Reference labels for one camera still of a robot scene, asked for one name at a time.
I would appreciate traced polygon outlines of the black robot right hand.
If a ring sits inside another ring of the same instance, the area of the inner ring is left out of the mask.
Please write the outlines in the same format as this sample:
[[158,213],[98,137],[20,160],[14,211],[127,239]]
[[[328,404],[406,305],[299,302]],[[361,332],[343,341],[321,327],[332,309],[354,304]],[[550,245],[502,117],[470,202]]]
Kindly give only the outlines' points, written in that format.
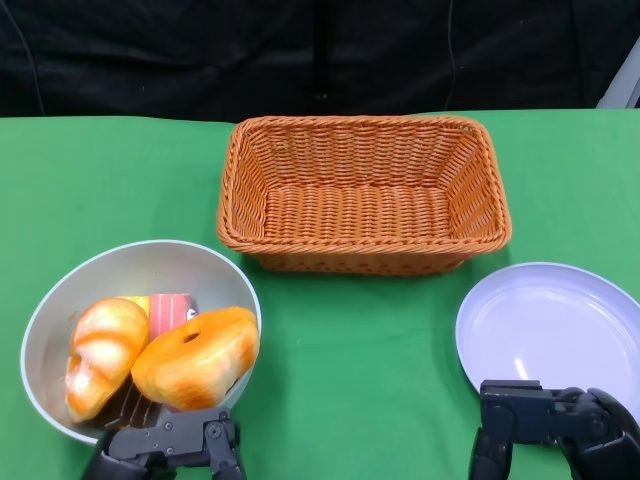
[[637,479],[639,425],[610,394],[590,388],[545,389],[538,381],[485,380],[471,479],[509,477],[513,446],[556,445],[571,477]]

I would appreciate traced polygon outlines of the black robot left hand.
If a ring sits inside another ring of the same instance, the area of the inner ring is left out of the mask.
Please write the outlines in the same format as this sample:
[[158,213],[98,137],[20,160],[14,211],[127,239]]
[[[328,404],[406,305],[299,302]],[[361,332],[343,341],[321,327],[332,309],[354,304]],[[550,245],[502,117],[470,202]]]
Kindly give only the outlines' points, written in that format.
[[240,426],[226,407],[173,413],[149,428],[107,432],[84,479],[174,479],[179,468],[205,467],[213,479],[244,479]]

